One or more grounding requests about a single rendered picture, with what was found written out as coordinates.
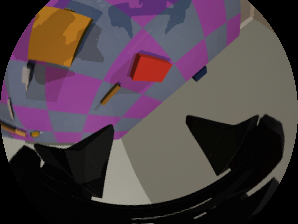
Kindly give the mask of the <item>red rectangular block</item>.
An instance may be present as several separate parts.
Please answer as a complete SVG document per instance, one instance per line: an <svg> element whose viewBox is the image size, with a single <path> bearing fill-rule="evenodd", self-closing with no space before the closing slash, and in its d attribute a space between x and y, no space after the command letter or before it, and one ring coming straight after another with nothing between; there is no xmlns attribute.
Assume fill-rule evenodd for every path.
<svg viewBox="0 0 298 224"><path fill-rule="evenodd" d="M132 77L133 81L162 81L168 75L170 68L172 68L172 64L168 60L137 52L136 60L134 60L129 76Z"/></svg>

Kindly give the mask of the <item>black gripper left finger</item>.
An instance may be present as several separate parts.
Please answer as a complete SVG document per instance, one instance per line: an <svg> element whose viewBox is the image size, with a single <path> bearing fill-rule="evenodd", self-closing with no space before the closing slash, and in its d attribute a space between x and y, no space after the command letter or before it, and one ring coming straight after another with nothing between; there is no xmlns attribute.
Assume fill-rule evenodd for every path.
<svg viewBox="0 0 298 224"><path fill-rule="evenodd" d="M45 163L63 169L86 192L102 198L113 137L113 125L108 124L71 148L52 148L37 143L33 148Z"/></svg>

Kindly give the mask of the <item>orange flat bar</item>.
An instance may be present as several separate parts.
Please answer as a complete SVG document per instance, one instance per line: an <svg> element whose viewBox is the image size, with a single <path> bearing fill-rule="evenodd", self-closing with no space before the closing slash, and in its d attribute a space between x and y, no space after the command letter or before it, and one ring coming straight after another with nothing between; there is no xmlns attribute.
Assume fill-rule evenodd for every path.
<svg viewBox="0 0 298 224"><path fill-rule="evenodd" d="M108 101L112 99L112 96L114 95L114 93L116 93L120 88L121 88L120 84L117 84L117 83L114 84L113 87L109 89L108 95L102 97L101 105L106 105L106 103L108 103Z"/></svg>

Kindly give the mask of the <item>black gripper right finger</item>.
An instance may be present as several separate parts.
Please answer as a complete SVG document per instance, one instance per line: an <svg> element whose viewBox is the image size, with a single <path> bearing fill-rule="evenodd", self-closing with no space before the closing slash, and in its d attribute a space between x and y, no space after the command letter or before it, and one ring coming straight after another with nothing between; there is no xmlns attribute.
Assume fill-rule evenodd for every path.
<svg viewBox="0 0 298 224"><path fill-rule="evenodd" d="M258 124L259 116L235 125L222 124L221 121L210 121L204 117L186 116L186 125L192 132L194 140L201 145L202 152L208 157L210 165L217 176L222 175L229 167L235 153L251 128Z"/></svg>

